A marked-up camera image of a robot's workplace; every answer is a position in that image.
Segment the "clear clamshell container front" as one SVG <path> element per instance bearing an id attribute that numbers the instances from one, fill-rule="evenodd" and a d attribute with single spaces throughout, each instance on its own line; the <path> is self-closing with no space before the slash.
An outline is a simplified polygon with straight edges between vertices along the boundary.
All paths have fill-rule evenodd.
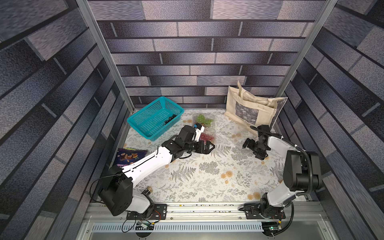
<path id="1" fill-rule="evenodd" d="M 194 114 L 192 125 L 202 125 L 206 130 L 213 130 L 216 126 L 216 120 L 213 114 Z"/>

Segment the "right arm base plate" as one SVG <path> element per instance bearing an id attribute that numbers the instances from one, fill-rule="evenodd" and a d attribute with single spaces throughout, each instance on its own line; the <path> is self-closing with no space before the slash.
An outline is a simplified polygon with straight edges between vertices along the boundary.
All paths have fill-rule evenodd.
<path id="1" fill-rule="evenodd" d="M 247 220 L 282 220 L 286 218 L 284 208 L 260 203 L 244 204 L 239 211 L 245 213 Z"/>

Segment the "teal plastic basket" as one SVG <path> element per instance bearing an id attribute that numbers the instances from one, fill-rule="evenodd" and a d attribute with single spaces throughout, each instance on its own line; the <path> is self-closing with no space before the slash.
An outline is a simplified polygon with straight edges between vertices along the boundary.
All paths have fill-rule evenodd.
<path id="1" fill-rule="evenodd" d="M 159 97 L 137 113 L 127 119 L 127 123 L 147 140 L 155 141 L 175 123 L 177 123 L 184 109 L 166 97 Z M 177 115 L 171 122 L 165 125 L 173 114 Z"/>

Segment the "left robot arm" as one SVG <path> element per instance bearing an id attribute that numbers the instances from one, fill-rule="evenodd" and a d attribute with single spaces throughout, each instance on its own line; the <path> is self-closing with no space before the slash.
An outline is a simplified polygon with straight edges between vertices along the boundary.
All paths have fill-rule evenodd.
<path id="1" fill-rule="evenodd" d="M 184 153 L 210 154 L 215 145 L 200 139 L 204 130 L 201 124 L 186 125 L 177 136 L 163 142 L 143 159 L 122 168 L 109 168 L 107 175 L 100 178 L 99 196 L 111 214 L 118 216 L 127 211 L 145 219 L 150 218 L 155 211 L 155 203 L 149 197 L 150 191 L 145 190 L 137 195 L 134 194 L 134 188 L 157 169 L 181 159 Z"/>

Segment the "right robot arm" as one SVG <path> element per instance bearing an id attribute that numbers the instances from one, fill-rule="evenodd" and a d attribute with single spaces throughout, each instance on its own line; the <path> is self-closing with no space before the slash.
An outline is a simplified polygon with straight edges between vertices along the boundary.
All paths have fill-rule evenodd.
<path id="1" fill-rule="evenodd" d="M 322 187 L 322 174 L 319 155 L 308 152 L 284 138 L 282 135 L 270 132 L 270 127 L 260 125 L 250 126 L 258 132 L 258 140 L 247 138 L 244 149 L 252 150 L 255 157 L 261 161 L 268 156 L 268 151 L 274 150 L 285 157 L 283 181 L 271 192 L 263 194 L 260 203 L 255 207 L 244 207 L 244 210 L 259 214 L 265 219 L 282 218 L 284 208 L 292 205 L 292 201 L 300 196 L 307 196 Z"/>

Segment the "green grape bunch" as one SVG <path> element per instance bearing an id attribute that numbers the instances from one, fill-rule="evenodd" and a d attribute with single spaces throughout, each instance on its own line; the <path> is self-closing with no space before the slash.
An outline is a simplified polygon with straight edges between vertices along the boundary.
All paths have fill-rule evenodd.
<path id="1" fill-rule="evenodd" d="M 201 124 L 202 126 L 203 125 L 213 125 L 214 120 L 200 114 L 196 118 L 196 123 Z"/>

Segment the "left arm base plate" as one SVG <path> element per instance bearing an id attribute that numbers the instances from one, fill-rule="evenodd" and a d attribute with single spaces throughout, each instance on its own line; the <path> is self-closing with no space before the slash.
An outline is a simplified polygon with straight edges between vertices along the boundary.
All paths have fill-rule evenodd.
<path id="1" fill-rule="evenodd" d="M 126 219 L 127 220 L 145 219 L 145 220 L 156 220 L 156 221 L 165 220 L 167 216 L 167 208 L 168 208 L 167 204 L 152 204 L 142 214 L 139 214 L 137 212 L 128 212 Z"/>

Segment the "clear clamshell container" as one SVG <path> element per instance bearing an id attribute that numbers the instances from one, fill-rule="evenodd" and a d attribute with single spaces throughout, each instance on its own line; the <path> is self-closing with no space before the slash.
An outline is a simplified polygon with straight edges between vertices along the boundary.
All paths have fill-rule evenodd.
<path id="1" fill-rule="evenodd" d="M 217 140 L 216 131 L 214 129 L 205 129 L 201 133 L 199 140 L 204 141 L 204 143 L 210 141 L 212 144 L 215 144 Z"/>
<path id="2" fill-rule="evenodd" d="M 216 126 L 216 120 L 213 114 L 194 114 L 192 125 L 202 125 L 206 130 L 213 130 Z"/>

